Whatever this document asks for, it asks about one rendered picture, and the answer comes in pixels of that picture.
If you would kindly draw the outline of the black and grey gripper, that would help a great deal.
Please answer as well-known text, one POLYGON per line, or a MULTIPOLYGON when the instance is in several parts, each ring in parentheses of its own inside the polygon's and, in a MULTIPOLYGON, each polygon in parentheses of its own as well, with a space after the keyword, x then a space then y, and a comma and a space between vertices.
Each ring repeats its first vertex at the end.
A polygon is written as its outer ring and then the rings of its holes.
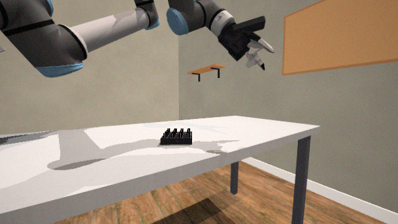
POLYGON ((267 51, 274 53, 272 47, 260 36, 251 31, 242 30, 236 33, 233 32, 232 25, 236 25, 233 20, 226 23, 222 28, 220 35, 217 37, 219 39, 219 43, 228 50, 229 54, 236 61, 242 58, 247 52, 247 68, 258 64, 263 70, 265 70, 264 63, 259 58, 257 52, 264 48, 267 51))

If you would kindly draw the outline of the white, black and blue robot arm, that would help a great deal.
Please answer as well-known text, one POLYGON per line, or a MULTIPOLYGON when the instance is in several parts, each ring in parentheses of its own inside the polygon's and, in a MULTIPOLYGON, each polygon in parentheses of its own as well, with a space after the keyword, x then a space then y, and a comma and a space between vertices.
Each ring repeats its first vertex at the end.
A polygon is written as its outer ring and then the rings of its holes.
MULTIPOLYGON (((60 77, 84 67, 88 53, 160 21, 154 0, 134 0, 137 8, 68 27, 52 20, 51 0, 0 0, 0 30, 45 77, 60 77), (38 29, 39 28, 39 29, 38 29)), ((166 16, 176 35, 207 27, 216 37, 234 17, 215 0, 168 0, 166 16)), ((233 32, 264 29, 260 16, 236 25, 233 32)))

